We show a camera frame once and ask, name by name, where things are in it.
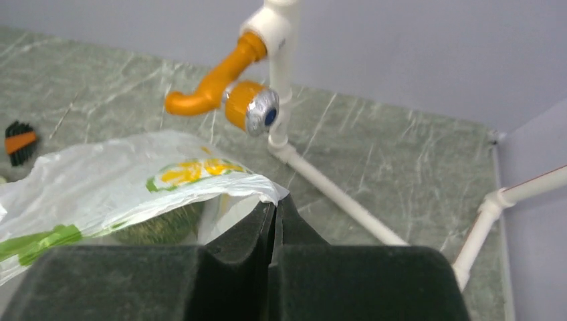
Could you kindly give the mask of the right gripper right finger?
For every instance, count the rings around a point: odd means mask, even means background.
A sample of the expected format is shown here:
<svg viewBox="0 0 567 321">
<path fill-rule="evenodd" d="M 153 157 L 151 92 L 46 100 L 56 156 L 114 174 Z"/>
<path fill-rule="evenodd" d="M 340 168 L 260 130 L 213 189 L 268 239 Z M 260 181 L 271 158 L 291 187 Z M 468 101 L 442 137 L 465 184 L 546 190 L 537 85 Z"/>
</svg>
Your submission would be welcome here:
<svg viewBox="0 0 567 321">
<path fill-rule="evenodd" d="M 468 320 L 453 270 L 424 246 L 332 245 L 291 197 L 274 213 L 269 320 Z"/>
</svg>

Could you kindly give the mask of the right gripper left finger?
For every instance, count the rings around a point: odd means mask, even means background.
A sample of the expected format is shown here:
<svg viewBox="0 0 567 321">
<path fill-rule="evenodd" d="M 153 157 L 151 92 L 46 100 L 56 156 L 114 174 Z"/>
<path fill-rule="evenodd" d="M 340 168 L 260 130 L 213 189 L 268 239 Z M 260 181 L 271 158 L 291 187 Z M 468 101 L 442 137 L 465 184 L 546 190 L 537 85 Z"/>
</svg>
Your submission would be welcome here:
<svg viewBox="0 0 567 321">
<path fill-rule="evenodd" d="M 2 320 L 261 320 L 275 207 L 207 245 L 75 245 L 45 252 Z"/>
</svg>

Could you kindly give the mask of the white plastic bag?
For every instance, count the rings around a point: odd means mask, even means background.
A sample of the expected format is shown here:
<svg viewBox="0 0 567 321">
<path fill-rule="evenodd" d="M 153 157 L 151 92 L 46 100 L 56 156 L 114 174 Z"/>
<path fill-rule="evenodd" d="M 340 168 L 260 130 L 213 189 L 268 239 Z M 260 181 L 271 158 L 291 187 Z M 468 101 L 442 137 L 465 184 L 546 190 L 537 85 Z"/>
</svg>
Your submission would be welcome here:
<svg viewBox="0 0 567 321">
<path fill-rule="evenodd" d="M 1 282 L 46 250 L 95 239 L 205 202 L 198 244 L 226 232 L 258 202 L 288 191 L 212 144 L 173 130 L 79 144 L 40 156 L 1 185 Z"/>
</svg>

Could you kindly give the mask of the green fake fruit in bag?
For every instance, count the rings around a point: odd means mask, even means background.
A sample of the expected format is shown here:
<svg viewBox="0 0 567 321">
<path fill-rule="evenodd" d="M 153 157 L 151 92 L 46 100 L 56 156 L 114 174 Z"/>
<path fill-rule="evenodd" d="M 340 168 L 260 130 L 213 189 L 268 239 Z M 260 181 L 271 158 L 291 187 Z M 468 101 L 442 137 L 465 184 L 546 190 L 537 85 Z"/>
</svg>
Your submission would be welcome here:
<svg viewBox="0 0 567 321">
<path fill-rule="evenodd" d="M 123 245 L 181 245 L 197 241 L 205 202 L 177 207 L 152 219 L 114 232 Z"/>
</svg>

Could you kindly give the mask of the orange valve tap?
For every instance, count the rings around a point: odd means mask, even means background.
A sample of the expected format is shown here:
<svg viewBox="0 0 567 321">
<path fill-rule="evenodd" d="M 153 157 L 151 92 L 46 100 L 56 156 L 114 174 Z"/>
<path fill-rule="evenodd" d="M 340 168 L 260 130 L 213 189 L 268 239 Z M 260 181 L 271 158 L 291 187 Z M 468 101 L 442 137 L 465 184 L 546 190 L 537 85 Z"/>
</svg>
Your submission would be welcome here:
<svg viewBox="0 0 567 321">
<path fill-rule="evenodd" d="M 267 48 L 251 31 L 244 32 L 235 49 L 200 82 L 192 94 L 170 92 L 165 110 L 177 116 L 198 116 L 223 109 L 226 119 L 250 136 L 259 136 L 275 124 L 279 96 L 275 90 L 239 77 L 251 64 L 267 57 Z"/>
</svg>

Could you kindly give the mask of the small orange black object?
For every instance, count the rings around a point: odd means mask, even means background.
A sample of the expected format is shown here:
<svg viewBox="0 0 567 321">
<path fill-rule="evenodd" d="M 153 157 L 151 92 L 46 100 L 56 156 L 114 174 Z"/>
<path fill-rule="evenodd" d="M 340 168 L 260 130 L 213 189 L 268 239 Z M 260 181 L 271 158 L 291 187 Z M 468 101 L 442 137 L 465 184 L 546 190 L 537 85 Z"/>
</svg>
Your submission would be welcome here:
<svg viewBox="0 0 567 321">
<path fill-rule="evenodd" d="M 18 120 L 12 122 L 5 129 L 4 140 L 11 166 L 20 167 L 29 161 L 37 150 L 38 142 L 38 135 L 29 123 Z"/>
</svg>

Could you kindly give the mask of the white pvc pipe frame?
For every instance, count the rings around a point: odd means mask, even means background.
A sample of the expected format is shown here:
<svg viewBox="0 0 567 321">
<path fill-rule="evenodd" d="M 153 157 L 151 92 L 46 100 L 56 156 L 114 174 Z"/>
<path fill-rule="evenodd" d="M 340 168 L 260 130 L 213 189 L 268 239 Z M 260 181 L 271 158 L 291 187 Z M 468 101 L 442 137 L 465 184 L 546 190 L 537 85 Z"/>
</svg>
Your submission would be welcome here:
<svg viewBox="0 0 567 321">
<path fill-rule="evenodd" d="M 299 116 L 290 76 L 297 42 L 306 55 L 303 70 L 376 99 L 321 117 L 328 135 L 345 134 L 368 160 L 383 162 L 388 146 L 424 138 L 416 181 L 428 172 L 429 150 L 446 141 L 423 112 L 510 129 L 527 119 L 530 106 L 566 93 L 565 1 L 265 1 L 241 33 L 266 47 L 270 84 L 280 95 L 270 151 L 388 245 L 409 240 L 288 141 L 288 126 Z"/>
</svg>

